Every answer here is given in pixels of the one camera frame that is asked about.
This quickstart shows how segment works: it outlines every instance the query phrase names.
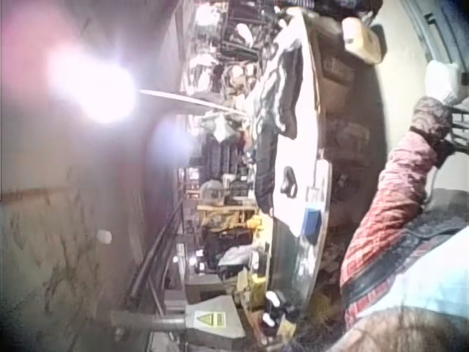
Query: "person's arm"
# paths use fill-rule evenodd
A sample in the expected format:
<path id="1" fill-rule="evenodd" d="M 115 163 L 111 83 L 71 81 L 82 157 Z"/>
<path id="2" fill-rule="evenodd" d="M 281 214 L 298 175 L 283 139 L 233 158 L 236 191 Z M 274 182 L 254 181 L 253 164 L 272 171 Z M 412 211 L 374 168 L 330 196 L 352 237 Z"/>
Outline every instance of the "person's arm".
<path id="1" fill-rule="evenodd" d="M 372 206 L 342 263 L 341 286 L 399 239 L 403 226 L 421 212 L 426 176 L 437 162 L 437 153 L 430 144 L 435 145 L 448 133 L 450 118 L 449 109 L 438 100 L 422 98 L 417 102 L 412 128 L 420 133 L 408 131 L 390 154 Z"/>

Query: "light blue fabric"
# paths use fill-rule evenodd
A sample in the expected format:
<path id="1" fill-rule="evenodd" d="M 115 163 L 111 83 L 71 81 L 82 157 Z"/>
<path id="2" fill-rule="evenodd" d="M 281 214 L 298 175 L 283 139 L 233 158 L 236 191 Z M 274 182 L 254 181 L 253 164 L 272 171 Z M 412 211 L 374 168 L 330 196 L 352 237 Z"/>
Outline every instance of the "light blue fabric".
<path id="1" fill-rule="evenodd" d="M 394 307 L 415 307 L 468 319 L 469 226 L 397 276 L 389 292 L 358 317 Z"/>

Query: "blue object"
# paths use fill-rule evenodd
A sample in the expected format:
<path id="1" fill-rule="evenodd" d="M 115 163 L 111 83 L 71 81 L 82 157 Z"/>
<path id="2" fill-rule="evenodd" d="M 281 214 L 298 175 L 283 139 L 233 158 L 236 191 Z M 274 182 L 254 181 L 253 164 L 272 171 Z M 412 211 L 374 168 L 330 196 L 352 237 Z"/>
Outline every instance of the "blue object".
<path id="1" fill-rule="evenodd" d="M 316 244 L 322 225 L 321 210 L 316 208 L 306 208 L 303 217 L 301 235 L 304 235 L 310 244 Z"/>

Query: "white container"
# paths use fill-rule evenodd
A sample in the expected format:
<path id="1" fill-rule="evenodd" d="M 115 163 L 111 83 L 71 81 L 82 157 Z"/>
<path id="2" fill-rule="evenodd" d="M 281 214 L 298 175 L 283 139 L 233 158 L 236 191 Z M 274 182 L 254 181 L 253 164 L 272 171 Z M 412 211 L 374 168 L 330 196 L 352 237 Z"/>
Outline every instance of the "white container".
<path id="1" fill-rule="evenodd" d="M 359 57 L 367 64 L 381 62 L 381 47 L 378 36 L 358 18 L 348 17 L 342 21 L 345 50 Z"/>

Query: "metal pipe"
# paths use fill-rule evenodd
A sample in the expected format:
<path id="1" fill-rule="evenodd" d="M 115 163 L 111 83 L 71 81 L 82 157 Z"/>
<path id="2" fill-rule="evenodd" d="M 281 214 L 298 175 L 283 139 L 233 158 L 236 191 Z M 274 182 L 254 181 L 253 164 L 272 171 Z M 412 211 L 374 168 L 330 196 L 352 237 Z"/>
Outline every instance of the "metal pipe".
<path id="1" fill-rule="evenodd" d="M 185 315 L 157 315 L 126 312 L 124 310 L 112 310 L 109 313 L 112 326 L 127 327 L 131 329 L 178 332 L 185 331 Z"/>
<path id="2" fill-rule="evenodd" d="M 163 240 L 163 236 L 169 226 L 172 224 L 176 214 L 180 212 L 179 207 L 182 206 L 182 201 L 183 199 L 180 199 L 178 201 L 176 207 L 173 209 L 173 212 L 169 217 L 169 220 L 164 224 L 163 228 L 156 236 L 156 239 L 150 247 L 149 251 L 145 254 L 143 262 L 141 263 L 141 265 L 137 269 L 137 272 L 133 276 L 132 283 L 130 284 L 129 291 L 125 299 L 125 308 L 132 310 L 139 305 L 141 293 L 143 292 L 145 284 L 148 281 L 150 269 L 152 268 L 152 264 L 155 261 L 155 257 L 158 253 L 161 241 Z"/>

